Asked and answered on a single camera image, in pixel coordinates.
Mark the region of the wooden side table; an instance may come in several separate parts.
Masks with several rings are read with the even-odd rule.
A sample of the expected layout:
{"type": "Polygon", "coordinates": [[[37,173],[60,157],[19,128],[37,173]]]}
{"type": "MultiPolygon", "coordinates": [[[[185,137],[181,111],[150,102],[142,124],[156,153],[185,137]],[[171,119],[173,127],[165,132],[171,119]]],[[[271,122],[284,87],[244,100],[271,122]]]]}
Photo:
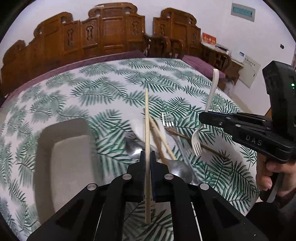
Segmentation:
{"type": "Polygon", "coordinates": [[[239,78],[239,71],[243,69],[243,64],[232,59],[230,56],[226,57],[221,71],[225,74],[223,81],[225,83],[232,82],[236,84],[239,78]]]}

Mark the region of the white plastic fork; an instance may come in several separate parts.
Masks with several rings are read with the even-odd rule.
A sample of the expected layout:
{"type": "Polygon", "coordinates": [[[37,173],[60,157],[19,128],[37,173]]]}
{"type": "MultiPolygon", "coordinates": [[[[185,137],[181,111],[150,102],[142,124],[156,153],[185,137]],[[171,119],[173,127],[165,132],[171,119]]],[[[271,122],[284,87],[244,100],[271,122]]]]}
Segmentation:
{"type": "MultiPolygon", "coordinates": [[[[213,70],[213,78],[212,78],[211,89],[210,89],[210,93],[209,93],[208,98],[207,98],[207,103],[206,103],[206,107],[205,107],[204,112],[208,112],[208,110],[210,108],[210,105],[211,105],[212,100],[213,100],[214,93],[215,93],[215,91],[217,89],[218,81],[219,81],[219,70],[214,69],[213,70]]],[[[195,132],[193,133],[192,138],[191,138],[192,139],[191,143],[194,142],[194,141],[200,142],[199,131],[200,131],[202,126],[203,126],[203,124],[201,123],[198,126],[198,128],[195,130],[195,132]]]]}

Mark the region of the purple seat cushion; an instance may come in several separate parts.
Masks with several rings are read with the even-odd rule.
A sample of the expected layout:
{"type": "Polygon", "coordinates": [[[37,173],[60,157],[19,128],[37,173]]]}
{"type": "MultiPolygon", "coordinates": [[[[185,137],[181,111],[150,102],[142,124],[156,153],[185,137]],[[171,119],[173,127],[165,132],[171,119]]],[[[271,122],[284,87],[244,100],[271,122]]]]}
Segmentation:
{"type": "Polygon", "coordinates": [[[212,79],[213,70],[218,69],[195,56],[184,55],[182,60],[208,79],[212,79]]]}

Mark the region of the grey rectangular utensil tray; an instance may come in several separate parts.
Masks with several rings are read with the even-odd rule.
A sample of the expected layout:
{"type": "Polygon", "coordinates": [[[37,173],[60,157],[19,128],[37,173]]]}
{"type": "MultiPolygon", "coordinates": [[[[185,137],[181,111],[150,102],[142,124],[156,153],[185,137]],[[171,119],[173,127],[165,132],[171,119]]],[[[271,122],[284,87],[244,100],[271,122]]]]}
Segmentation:
{"type": "Polygon", "coordinates": [[[95,138],[85,119],[62,121],[42,130],[33,180],[40,223],[88,184],[104,184],[95,138]]]}

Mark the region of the small metal spoon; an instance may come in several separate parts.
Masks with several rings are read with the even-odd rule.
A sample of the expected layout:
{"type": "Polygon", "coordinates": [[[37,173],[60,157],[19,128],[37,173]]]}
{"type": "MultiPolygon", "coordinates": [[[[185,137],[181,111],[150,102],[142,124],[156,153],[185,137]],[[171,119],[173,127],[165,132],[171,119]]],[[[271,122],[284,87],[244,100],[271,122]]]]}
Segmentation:
{"type": "Polygon", "coordinates": [[[168,166],[169,172],[184,180],[185,183],[191,183],[193,176],[189,167],[182,161],[162,159],[162,162],[168,166]]]}

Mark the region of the white ceramic soup spoon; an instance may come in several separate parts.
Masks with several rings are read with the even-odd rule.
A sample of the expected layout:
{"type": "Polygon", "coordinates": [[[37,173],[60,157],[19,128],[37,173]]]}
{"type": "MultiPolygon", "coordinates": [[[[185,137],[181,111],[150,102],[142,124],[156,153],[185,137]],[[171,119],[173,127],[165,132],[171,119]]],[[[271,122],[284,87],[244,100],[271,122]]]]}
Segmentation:
{"type": "MultiPolygon", "coordinates": [[[[145,141],[145,120],[143,118],[135,118],[130,121],[130,125],[135,135],[141,141],[144,142],[145,141]]],[[[151,145],[151,148],[157,149],[156,144],[154,142],[154,138],[152,136],[152,128],[150,128],[150,145],[151,145]]]]}

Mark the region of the red sign card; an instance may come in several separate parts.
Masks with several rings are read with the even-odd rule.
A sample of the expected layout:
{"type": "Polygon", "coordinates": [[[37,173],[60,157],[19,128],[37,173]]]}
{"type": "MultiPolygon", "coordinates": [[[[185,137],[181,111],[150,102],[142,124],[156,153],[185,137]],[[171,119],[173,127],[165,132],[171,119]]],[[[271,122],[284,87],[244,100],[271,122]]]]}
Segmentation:
{"type": "Polygon", "coordinates": [[[208,45],[216,45],[217,39],[216,37],[209,35],[207,33],[202,33],[202,43],[208,45]]]}

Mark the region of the white wall electrical box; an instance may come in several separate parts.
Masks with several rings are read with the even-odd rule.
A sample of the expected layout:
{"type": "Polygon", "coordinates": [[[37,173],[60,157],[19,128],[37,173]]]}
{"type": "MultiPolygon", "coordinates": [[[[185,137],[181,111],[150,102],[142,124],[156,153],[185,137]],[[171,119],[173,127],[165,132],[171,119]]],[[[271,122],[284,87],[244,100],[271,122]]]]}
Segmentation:
{"type": "Polygon", "coordinates": [[[239,80],[250,88],[257,77],[260,67],[259,63],[245,55],[243,68],[239,71],[239,80]]]}

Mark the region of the light wooden chopstick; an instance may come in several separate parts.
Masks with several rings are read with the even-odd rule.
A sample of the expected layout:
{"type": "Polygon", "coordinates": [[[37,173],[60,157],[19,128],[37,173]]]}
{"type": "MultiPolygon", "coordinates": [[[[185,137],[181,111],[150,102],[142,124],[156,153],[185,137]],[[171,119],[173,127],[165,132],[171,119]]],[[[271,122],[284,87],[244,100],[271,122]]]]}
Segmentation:
{"type": "Polygon", "coordinates": [[[150,175],[150,129],[149,129],[149,91],[145,89],[145,223],[151,222],[151,175],[150,175]]]}
{"type": "Polygon", "coordinates": [[[147,107],[145,107],[145,114],[148,114],[149,116],[149,122],[152,124],[155,132],[158,134],[159,138],[161,139],[161,142],[163,143],[163,145],[166,148],[167,153],[170,155],[170,158],[172,160],[176,160],[176,156],[173,154],[173,152],[171,151],[170,147],[168,146],[167,141],[165,140],[165,138],[163,137],[163,135],[161,134],[160,130],[158,129],[155,121],[152,119],[152,117],[149,114],[149,109],[147,107]]]}

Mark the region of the palm leaf tablecloth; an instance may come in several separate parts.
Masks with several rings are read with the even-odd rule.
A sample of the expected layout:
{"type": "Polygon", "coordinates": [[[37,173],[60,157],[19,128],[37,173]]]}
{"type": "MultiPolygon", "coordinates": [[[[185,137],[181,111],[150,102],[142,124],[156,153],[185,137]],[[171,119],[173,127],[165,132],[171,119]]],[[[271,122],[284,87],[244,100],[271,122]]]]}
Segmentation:
{"type": "Polygon", "coordinates": [[[232,141],[221,128],[200,126],[211,82],[181,60],[135,58],[62,71],[26,87],[1,108],[1,214],[20,240],[40,226],[33,175],[37,140],[52,124],[85,118],[93,131],[102,179],[109,183],[132,160],[123,135],[135,129],[145,104],[160,123],[172,116],[176,130],[190,137],[200,131],[215,154],[189,154],[198,178],[242,214],[258,199],[256,153],[232,141]]]}

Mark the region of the carved wooden bench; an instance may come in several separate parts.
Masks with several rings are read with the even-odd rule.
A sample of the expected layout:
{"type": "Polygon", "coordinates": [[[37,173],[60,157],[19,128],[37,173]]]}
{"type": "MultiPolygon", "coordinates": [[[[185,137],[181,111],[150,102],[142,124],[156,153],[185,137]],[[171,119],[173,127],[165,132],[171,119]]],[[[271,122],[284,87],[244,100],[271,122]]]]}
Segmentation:
{"type": "Polygon", "coordinates": [[[1,92],[7,95],[35,77],[81,60],[143,51],[145,17],[132,3],[96,5],[88,19],[73,20],[69,12],[50,17],[36,27],[26,44],[18,40],[4,54],[1,92]]]}

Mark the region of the metal fork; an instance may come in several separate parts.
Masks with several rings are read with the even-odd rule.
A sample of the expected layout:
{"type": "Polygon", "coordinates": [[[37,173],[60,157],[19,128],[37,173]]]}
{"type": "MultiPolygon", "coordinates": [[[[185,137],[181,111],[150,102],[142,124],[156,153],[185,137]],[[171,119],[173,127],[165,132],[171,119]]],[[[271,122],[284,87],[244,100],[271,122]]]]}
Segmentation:
{"type": "MultiPolygon", "coordinates": [[[[175,126],[175,123],[174,123],[174,117],[168,113],[168,112],[163,112],[162,113],[162,121],[163,121],[163,125],[167,128],[170,128],[172,129],[174,132],[177,132],[176,130],[176,126],[175,126]]],[[[192,184],[194,185],[199,185],[201,184],[201,181],[197,178],[191,164],[190,164],[190,160],[189,160],[189,155],[188,155],[188,152],[184,149],[181,141],[178,139],[178,136],[173,133],[173,132],[169,132],[168,131],[168,134],[174,139],[175,143],[177,144],[178,146],[178,149],[182,155],[182,158],[185,162],[185,164],[189,167],[189,170],[192,174],[192,184]]]]}

